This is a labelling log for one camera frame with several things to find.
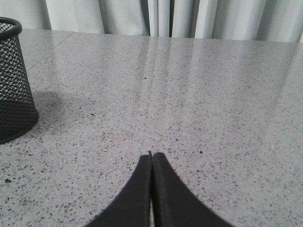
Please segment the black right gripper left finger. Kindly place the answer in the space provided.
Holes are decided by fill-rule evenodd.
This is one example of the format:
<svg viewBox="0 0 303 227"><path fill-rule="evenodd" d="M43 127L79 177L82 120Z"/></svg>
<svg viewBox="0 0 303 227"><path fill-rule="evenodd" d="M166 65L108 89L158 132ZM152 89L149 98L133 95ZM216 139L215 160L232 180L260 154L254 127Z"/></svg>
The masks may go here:
<svg viewBox="0 0 303 227"><path fill-rule="evenodd" d="M150 225L150 189L152 162L142 155L131 178L111 204L89 227L148 227Z"/></svg>

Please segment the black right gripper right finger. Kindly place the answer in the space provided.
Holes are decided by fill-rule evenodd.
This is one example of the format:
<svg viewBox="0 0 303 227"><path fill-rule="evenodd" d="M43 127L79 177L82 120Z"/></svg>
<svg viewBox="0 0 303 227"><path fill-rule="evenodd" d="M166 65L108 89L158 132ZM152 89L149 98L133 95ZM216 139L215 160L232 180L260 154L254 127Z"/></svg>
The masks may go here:
<svg viewBox="0 0 303 227"><path fill-rule="evenodd" d="M174 172L163 153L152 158L152 207L157 227L230 227L201 203Z"/></svg>

